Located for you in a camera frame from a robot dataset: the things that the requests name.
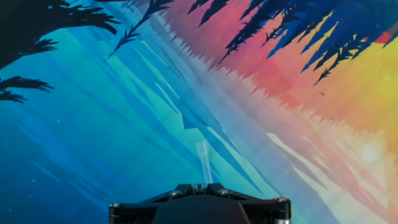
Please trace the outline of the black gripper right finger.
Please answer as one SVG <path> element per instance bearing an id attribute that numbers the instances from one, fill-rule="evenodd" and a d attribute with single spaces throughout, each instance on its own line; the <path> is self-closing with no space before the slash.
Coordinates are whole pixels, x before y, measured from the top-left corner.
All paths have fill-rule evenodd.
<path id="1" fill-rule="evenodd" d="M 287 197 L 260 199 L 227 189 L 220 183 L 208 184 L 206 194 L 238 202 L 249 223 L 291 224 L 291 201 Z"/>

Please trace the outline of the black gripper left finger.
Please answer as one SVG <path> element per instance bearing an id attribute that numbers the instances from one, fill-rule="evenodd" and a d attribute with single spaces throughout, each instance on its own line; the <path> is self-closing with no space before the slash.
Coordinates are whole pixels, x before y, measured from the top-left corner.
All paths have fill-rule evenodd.
<path id="1" fill-rule="evenodd" d="M 138 218 L 154 218 L 158 208 L 166 202 L 199 194 L 200 184 L 178 184 L 176 188 L 137 203 L 109 204 L 109 224 L 135 223 Z"/>

